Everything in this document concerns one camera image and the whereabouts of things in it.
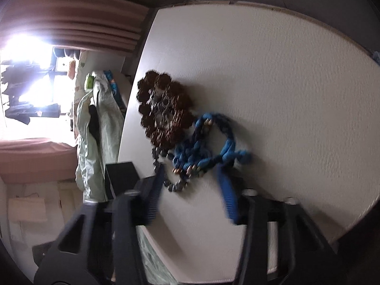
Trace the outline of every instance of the pink curtain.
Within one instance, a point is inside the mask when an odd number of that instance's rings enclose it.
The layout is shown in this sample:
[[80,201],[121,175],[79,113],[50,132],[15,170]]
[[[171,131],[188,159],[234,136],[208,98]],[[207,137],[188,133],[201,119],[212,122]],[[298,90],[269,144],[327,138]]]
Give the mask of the pink curtain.
[[148,8],[124,0],[16,0],[0,21],[0,48],[15,34],[57,47],[130,55]]
[[0,176],[4,183],[39,183],[74,179],[76,147],[48,138],[0,141]]

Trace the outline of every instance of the white table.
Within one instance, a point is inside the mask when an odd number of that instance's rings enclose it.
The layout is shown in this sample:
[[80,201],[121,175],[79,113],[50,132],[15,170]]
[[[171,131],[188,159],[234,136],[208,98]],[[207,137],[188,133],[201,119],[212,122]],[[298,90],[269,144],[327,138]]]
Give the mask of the white table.
[[[377,201],[380,67],[334,30],[262,5],[158,11],[119,155],[142,177],[153,166],[135,96],[150,69],[185,84],[199,113],[233,119],[239,147],[258,157],[242,167],[246,181],[279,200],[299,198],[329,241]],[[215,132],[213,145],[224,140]],[[160,215],[145,232],[173,276],[196,283],[233,279],[243,230],[225,217],[215,175],[208,173],[181,194],[163,190]]]

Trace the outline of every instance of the green object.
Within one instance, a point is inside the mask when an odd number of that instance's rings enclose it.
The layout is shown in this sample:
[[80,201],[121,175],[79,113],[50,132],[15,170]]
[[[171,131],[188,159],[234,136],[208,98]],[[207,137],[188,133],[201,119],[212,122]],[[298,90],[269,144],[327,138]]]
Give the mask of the green object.
[[84,89],[86,91],[90,91],[93,89],[94,87],[94,79],[95,77],[90,75],[90,74],[87,74],[86,76],[86,80],[84,81]]

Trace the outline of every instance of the brown beaded necklace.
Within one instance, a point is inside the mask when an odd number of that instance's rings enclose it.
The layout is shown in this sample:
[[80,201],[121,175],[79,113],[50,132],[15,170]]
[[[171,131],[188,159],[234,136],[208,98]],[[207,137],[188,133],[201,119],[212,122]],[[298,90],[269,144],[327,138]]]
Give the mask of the brown beaded necklace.
[[169,150],[180,143],[185,129],[195,117],[189,111],[193,102],[184,86],[166,74],[150,70],[138,81],[137,100],[141,103],[141,126],[152,145]]

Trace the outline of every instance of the textured white surface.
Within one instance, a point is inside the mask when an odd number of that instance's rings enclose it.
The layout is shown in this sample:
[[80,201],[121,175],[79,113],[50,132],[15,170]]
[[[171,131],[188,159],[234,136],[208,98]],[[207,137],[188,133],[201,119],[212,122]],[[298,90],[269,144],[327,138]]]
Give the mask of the textured white surface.
[[[158,11],[132,88],[119,161],[153,174],[140,127],[137,81],[168,72],[199,112],[231,117],[240,147],[258,157],[242,168],[275,198],[298,197],[313,215],[347,229],[379,195],[380,67],[327,28],[260,7],[189,5]],[[224,138],[215,132],[214,143]],[[333,240],[344,229],[323,226]],[[243,228],[225,218],[212,173],[182,194],[163,191],[147,228],[180,282],[232,279]]]

